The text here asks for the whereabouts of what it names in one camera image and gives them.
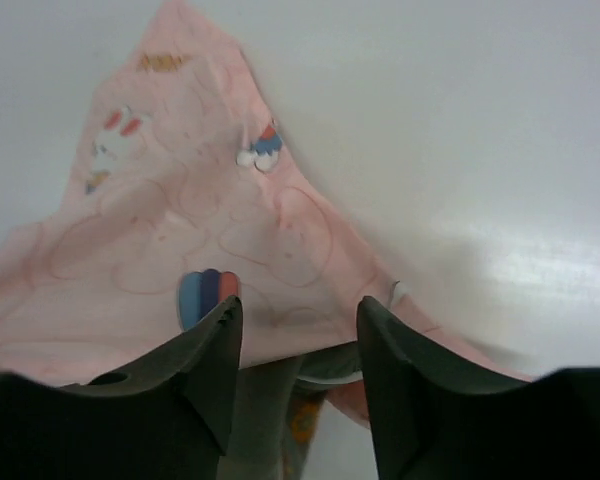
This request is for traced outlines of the pink cartoon pillowcase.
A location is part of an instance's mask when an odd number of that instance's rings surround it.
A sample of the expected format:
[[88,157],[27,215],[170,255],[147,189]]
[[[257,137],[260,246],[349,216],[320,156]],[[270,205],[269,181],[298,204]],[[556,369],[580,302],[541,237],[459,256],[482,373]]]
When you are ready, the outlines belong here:
[[83,383],[232,294],[244,309],[241,365],[289,360],[292,377],[359,423],[366,296],[497,370],[428,318],[303,176],[238,44],[169,1],[96,89],[60,208],[0,248],[0,370]]

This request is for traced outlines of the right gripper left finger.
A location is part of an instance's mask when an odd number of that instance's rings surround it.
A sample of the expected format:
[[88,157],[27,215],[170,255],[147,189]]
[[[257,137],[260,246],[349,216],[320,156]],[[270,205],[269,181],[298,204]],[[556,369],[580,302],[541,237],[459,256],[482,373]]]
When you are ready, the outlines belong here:
[[0,479],[213,479],[228,448],[243,312],[194,328],[86,385],[0,372]]

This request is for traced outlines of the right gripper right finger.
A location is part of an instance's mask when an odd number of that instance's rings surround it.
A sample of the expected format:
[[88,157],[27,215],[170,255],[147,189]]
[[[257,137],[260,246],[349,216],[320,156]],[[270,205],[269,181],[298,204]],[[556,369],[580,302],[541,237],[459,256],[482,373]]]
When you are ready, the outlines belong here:
[[380,478],[600,479],[600,367],[518,380],[369,296],[357,333]]

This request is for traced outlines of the grey floral pillow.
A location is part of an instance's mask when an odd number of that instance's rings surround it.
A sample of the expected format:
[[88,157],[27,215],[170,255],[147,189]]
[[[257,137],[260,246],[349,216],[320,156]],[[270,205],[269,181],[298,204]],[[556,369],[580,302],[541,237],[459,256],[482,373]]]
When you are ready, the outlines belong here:
[[300,479],[327,395],[360,378],[354,342],[240,371],[216,477]]

